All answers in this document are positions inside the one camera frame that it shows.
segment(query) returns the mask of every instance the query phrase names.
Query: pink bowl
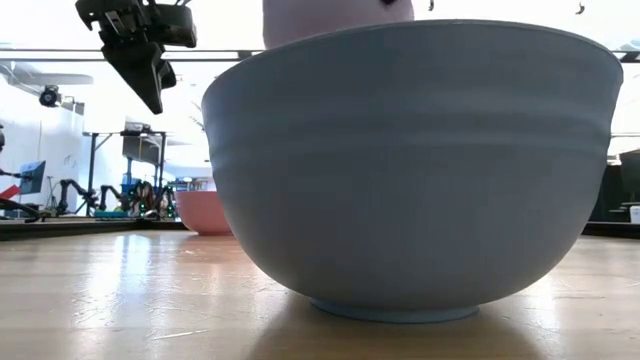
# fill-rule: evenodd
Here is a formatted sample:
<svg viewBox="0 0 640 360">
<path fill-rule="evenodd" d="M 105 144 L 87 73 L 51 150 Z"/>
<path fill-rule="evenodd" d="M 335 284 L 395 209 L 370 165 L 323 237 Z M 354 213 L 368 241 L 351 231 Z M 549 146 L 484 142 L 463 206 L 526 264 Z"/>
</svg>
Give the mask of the pink bowl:
<svg viewBox="0 0 640 360">
<path fill-rule="evenodd" d="M 182 223 L 198 235 L 231 233 L 216 191 L 176 192 L 176 205 Z"/>
</svg>

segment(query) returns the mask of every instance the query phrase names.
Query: light blue bowl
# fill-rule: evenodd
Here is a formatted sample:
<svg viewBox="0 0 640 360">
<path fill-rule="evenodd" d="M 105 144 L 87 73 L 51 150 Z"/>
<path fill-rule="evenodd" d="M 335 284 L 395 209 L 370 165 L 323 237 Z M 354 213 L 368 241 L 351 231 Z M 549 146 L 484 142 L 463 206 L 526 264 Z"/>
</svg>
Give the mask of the light blue bowl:
<svg viewBox="0 0 640 360">
<path fill-rule="evenodd" d="M 266 51 L 202 107 L 255 263 L 324 310 L 411 323 L 469 315 L 563 258 L 621 84 L 618 60 L 573 34 L 422 21 Z"/>
</svg>

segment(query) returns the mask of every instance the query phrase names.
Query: security camera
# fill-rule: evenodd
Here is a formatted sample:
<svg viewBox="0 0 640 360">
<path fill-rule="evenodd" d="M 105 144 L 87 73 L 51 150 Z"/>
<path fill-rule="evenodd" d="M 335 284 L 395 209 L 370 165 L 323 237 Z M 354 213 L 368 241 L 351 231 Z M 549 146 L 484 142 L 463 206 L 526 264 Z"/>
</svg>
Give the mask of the security camera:
<svg viewBox="0 0 640 360">
<path fill-rule="evenodd" d="M 40 94 L 40 105 L 45 107 L 57 107 L 61 100 L 57 85 L 46 85 Z"/>
</svg>

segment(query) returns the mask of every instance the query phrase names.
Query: bowl foot ring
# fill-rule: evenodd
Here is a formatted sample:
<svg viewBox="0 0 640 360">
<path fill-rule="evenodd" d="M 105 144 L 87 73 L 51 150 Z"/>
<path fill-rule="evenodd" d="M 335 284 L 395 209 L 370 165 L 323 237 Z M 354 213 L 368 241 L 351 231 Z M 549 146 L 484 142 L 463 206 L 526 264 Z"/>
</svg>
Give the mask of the bowl foot ring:
<svg viewBox="0 0 640 360">
<path fill-rule="evenodd" d="M 471 316 L 479 310 L 477 306 L 470 306 L 447 310 L 389 311 L 344 306 L 317 299 L 311 299 L 311 303 L 317 308 L 334 315 L 357 320 L 377 321 L 392 324 L 425 324 L 452 321 Z"/>
</svg>

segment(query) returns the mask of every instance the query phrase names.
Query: wooden surface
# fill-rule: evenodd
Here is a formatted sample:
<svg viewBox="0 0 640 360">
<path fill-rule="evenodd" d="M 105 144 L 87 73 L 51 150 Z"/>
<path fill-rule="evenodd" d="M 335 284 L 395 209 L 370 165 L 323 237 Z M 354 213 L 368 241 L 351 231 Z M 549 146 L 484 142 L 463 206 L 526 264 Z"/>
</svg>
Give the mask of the wooden surface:
<svg viewBox="0 0 640 360">
<path fill-rule="evenodd" d="M 472 318 L 346 320 L 269 279 L 233 238 L 180 232 L 0 243 L 0 358 L 640 359 L 640 241 L 581 239 Z"/>
</svg>

